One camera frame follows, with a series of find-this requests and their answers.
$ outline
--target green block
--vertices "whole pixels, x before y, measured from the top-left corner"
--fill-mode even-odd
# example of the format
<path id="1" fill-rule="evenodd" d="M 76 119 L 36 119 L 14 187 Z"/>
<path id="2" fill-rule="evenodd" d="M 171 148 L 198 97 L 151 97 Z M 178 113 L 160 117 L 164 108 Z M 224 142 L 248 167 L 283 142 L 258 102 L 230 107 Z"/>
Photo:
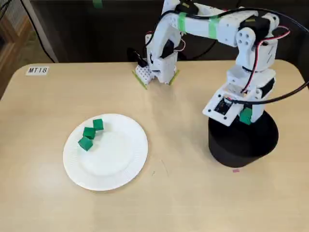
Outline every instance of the green block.
<path id="1" fill-rule="evenodd" d="M 242 123 L 245 123 L 247 125 L 251 124 L 251 116 L 252 116 L 252 109 L 250 108 L 245 108 L 241 111 L 239 115 L 239 120 Z"/>
<path id="2" fill-rule="evenodd" d="M 95 120 L 93 120 L 93 128 L 96 131 L 104 130 L 103 120 L 102 119 L 95 119 Z"/>
<path id="3" fill-rule="evenodd" d="M 92 127 L 85 127 L 83 136 L 87 137 L 88 139 L 94 139 L 96 136 L 96 130 Z"/>
<path id="4" fill-rule="evenodd" d="M 78 144 L 85 151 L 88 151 L 93 145 L 92 140 L 87 137 L 83 137 L 80 141 L 78 141 Z"/>

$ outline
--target white sticker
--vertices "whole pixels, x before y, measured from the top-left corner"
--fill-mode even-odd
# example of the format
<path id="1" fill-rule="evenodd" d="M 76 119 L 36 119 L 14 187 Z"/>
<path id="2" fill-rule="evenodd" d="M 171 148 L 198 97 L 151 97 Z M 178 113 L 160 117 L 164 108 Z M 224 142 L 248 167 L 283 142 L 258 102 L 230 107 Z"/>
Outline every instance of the white sticker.
<path id="1" fill-rule="evenodd" d="M 45 76 L 49 70 L 48 66 L 29 67 L 26 76 Z"/>

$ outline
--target table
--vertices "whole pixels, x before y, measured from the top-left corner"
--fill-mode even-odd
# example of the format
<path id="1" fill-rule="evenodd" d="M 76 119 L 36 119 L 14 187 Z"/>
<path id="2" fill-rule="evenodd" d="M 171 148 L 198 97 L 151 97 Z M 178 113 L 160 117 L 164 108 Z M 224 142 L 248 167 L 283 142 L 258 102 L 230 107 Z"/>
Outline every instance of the table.
<path id="1" fill-rule="evenodd" d="M 235 173 L 209 153 L 202 114 L 234 61 L 177 64 L 172 86 L 155 80 L 148 90 L 133 63 L 48 64 L 47 76 L 17 70 L 0 101 L 0 231 L 309 231 L 308 90 L 267 105 L 279 143 Z M 303 83 L 293 65 L 273 68 L 272 97 Z M 62 150 L 77 125 L 102 113 L 139 122 L 149 153 L 132 182 L 93 192 L 68 178 Z"/>

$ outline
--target black cylindrical base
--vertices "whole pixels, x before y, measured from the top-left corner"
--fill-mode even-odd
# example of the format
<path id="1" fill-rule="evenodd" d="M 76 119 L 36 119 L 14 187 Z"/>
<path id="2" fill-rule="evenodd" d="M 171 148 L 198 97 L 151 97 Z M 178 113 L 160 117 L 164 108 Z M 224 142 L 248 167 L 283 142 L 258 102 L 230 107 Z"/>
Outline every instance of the black cylindrical base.
<path id="1" fill-rule="evenodd" d="M 275 121 L 267 113 L 251 125 L 237 117 L 227 127 L 211 118 L 208 120 L 209 149 L 221 164 L 239 168 L 271 152 L 277 145 L 279 133 Z"/>

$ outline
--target robotic arm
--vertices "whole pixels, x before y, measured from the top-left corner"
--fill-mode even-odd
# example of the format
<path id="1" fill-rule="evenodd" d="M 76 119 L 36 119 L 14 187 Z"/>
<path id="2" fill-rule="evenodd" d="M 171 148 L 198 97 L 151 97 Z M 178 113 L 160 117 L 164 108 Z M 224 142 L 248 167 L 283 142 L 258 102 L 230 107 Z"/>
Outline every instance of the robotic arm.
<path id="1" fill-rule="evenodd" d="M 238 47 L 236 65 L 227 71 L 226 83 L 203 110 L 203 114 L 230 126 L 244 108 L 243 104 L 233 103 L 231 99 L 264 100 L 274 88 L 276 73 L 269 67 L 276 56 L 278 40 L 272 32 L 278 27 L 279 18 L 270 13 L 260 17 L 257 11 L 235 12 L 215 18 L 211 16 L 224 11 L 188 0 L 165 0 L 162 14 L 172 10 L 181 13 L 164 15 L 153 34 L 145 36 L 148 65 L 137 66 L 136 74 L 144 84 L 155 77 L 161 83 L 170 83 L 176 71 L 178 52 L 175 48 L 180 44 L 183 33 Z M 185 14 L 208 16 L 209 19 L 186 17 Z M 264 105 L 252 105 L 250 123 L 255 122 L 263 111 Z"/>

